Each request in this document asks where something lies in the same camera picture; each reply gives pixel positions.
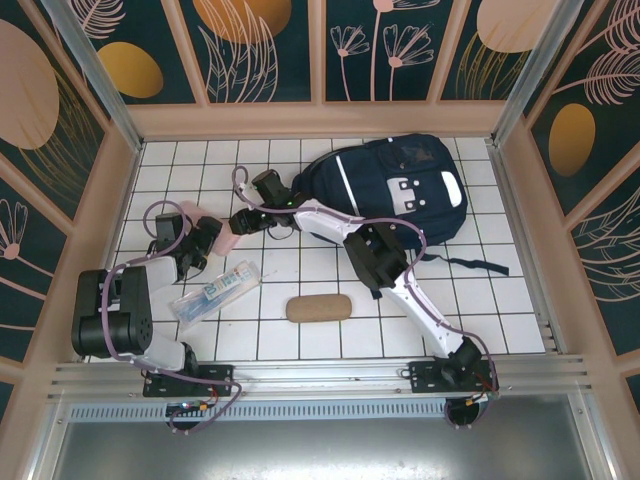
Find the white reflective stripe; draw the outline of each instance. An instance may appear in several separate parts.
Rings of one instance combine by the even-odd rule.
[[[344,167],[342,166],[342,160],[340,160],[340,155],[336,155],[336,163],[338,164],[340,175],[342,175],[344,188],[347,189],[347,195],[349,195],[349,200],[351,201],[351,206],[353,207],[353,211],[355,212],[356,215],[360,216],[360,210],[358,210],[358,204],[356,203],[356,198],[353,196],[353,192],[351,191],[351,185],[349,184],[349,179],[347,178],[347,174],[345,173]]]

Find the backpack strap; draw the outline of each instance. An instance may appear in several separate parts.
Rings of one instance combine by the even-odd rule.
[[[430,262],[435,260],[436,258],[440,258],[447,263],[454,263],[456,265],[462,265],[467,268],[484,268],[486,270],[490,270],[492,272],[499,273],[506,277],[509,276],[509,267],[504,265],[498,265],[497,263],[485,262],[484,260],[464,260],[463,258],[444,258],[441,255],[429,254],[425,253],[422,257],[423,262]]]

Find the metal base plate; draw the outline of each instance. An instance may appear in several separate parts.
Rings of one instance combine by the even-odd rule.
[[[233,380],[233,365],[199,365],[198,378],[207,380]],[[185,382],[159,373],[147,372],[142,395],[148,398],[209,397],[210,385]],[[214,386],[219,397],[231,396],[231,387]]]
[[[452,386],[442,377],[440,371],[445,360],[436,358],[423,362],[411,362],[408,365],[406,378],[411,382],[413,393],[448,393],[448,392],[481,392],[483,390],[481,380],[475,375],[469,377],[459,386]],[[491,369],[488,360],[480,360],[474,372],[491,384]],[[496,391],[499,388],[496,379]]]

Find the white tile floor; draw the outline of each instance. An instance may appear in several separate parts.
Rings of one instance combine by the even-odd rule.
[[[191,200],[216,216],[228,218],[244,207],[231,191],[231,170],[236,163],[247,165],[251,178],[267,167],[275,168],[286,183],[324,153],[362,141],[342,138],[149,143],[116,262],[140,256],[147,249],[150,239],[141,219],[154,201]],[[481,335],[493,353],[544,352],[484,140],[443,141],[468,186],[470,208],[458,235],[446,245],[430,247],[429,253],[505,264],[511,275],[505,278],[438,259],[416,268],[419,283],[450,322]],[[288,231],[272,233],[279,238]],[[242,260],[261,267],[262,286],[210,320],[186,332],[179,331],[168,302],[201,288]],[[290,298],[338,292],[352,300],[351,319],[303,325],[286,320],[285,305]],[[402,312],[390,302],[373,300],[356,280],[342,248],[297,232],[279,241],[263,233],[243,238],[228,257],[211,255],[203,274],[157,292],[152,308],[157,331],[190,343],[202,361],[412,357],[429,353],[417,329]]]

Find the navy blue backpack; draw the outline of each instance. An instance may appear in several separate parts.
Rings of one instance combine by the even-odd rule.
[[[467,216],[467,196],[453,158],[440,139],[426,134],[328,153],[295,177],[292,190],[349,215],[409,221],[424,232],[428,245],[453,238]],[[420,239],[411,229],[398,226],[396,235],[406,249],[420,249]],[[448,261],[508,274],[505,267],[484,261]]]

